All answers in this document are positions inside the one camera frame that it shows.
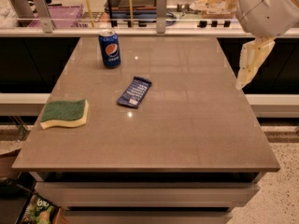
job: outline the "brown tabletop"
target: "brown tabletop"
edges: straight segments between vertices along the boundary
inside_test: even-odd
[[[279,169],[216,38],[121,37],[106,69],[82,38],[50,100],[87,99],[87,124],[31,131],[13,167],[57,172],[271,172]],[[138,109],[116,104],[134,76],[152,81]]]

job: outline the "dark blue packet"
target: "dark blue packet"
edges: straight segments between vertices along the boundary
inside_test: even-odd
[[[138,108],[150,86],[150,80],[143,77],[134,77],[130,86],[117,100],[117,103],[131,108]]]

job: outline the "yellow sponge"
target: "yellow sponge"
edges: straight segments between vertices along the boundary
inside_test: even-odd
[[[86,123],[88,107],[87,100],[49,102],[44,107],[40,125],[44,130],[53,126],[81,126]]]

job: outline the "can lid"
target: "can lid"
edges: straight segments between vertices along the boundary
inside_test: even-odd
[[[115,32],[112,29],[105,29],[100,32],[101,36],[112,36]]]

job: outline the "black pole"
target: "black pole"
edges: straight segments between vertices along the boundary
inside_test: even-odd
[[[109,14],[110,14],[111,26],[114,27],[113,16],[112,16],[111,0],[107,0],[107,2],[108,2]]]

